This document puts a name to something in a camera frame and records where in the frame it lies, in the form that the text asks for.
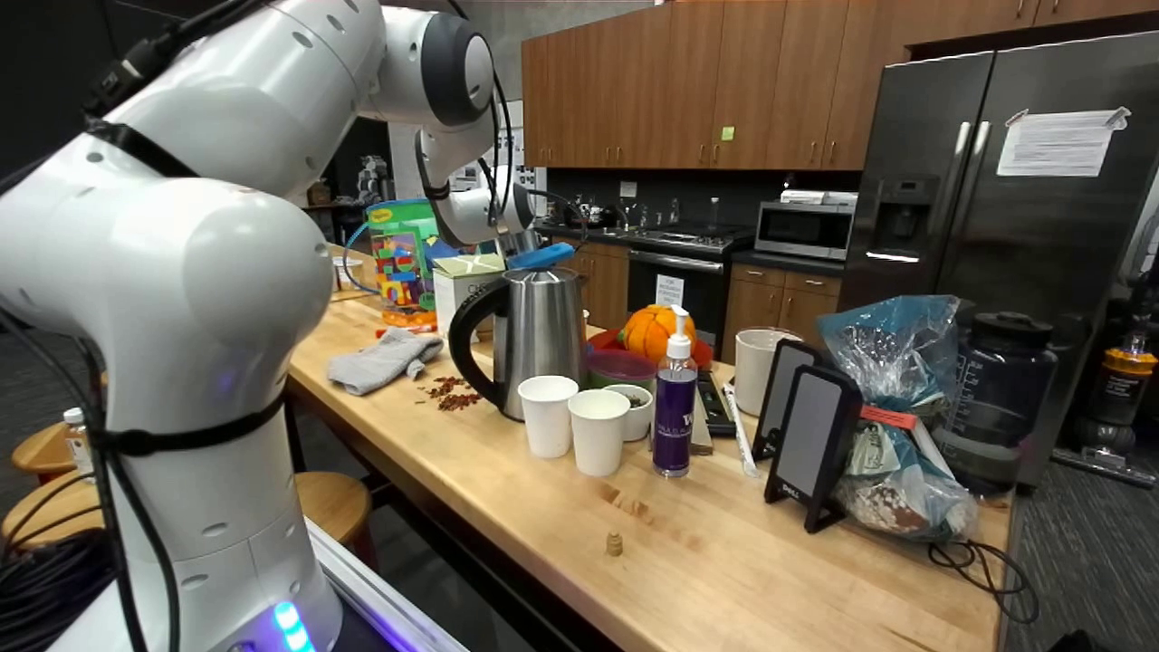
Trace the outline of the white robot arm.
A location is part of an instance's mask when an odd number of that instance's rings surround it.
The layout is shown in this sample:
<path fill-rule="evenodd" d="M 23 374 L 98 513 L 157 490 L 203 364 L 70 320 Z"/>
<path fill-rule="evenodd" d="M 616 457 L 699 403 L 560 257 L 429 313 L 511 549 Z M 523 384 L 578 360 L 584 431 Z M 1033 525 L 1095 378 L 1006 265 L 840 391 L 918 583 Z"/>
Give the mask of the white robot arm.
<path fill-rule="evenodd" d="M 87 413 L 130 652 L 330 652 L 345 610 L 295 491 L 284 384 L 332 294 L 297 195 L 355 119 L 450 177 L 493 140 L 493 49 L 444 9 L 222 0 L 138 42 L 98 115 L 0 199 L 0 304 L 101 355 Z"/>

